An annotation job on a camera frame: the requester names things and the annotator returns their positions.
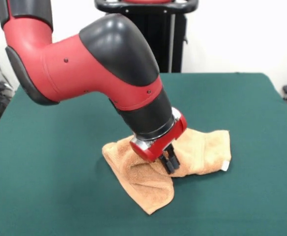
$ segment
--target red robot arm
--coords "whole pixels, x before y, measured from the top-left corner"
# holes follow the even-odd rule
[[[13,70],[34,102],[55,105],[101,92],[134,132],[136,153],[154,161],[171,152],[171,141],[186,129],[186,120],[175,116],[154,55],[130,20],[109,14],[52,43],[50,0],[0,0],[0,23]],[[178,162],[163,163],[169,173],[178,168]]]

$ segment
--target black cart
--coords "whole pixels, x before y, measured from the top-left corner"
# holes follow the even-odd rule
[[[128,17],[146,38],[161,73],[180,73],[186,40],[186,13],[198,7],[198,0],[95,0],[97,9]]]

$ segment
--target green table surface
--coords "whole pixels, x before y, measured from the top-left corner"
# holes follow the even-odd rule
[[[0,236],[287,235],[287,105],[263,74],[162,74],[202,132],[230,130],[227,172],[174,179],[148,216],[102,156],[131,134],[106,96],[57,106],[19,89],[0,121]]]

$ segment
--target orange towel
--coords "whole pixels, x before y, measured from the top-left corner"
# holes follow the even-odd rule
[[[230,134],[226,130],[202,133],[187,130],[174,141],[180,168],[168,175],[158,159],[147,163],[129,145],[133,136],[103,146],[102,153],[128,195],[149,215],[174,197],[172,177],[226,171],[231,161]]]

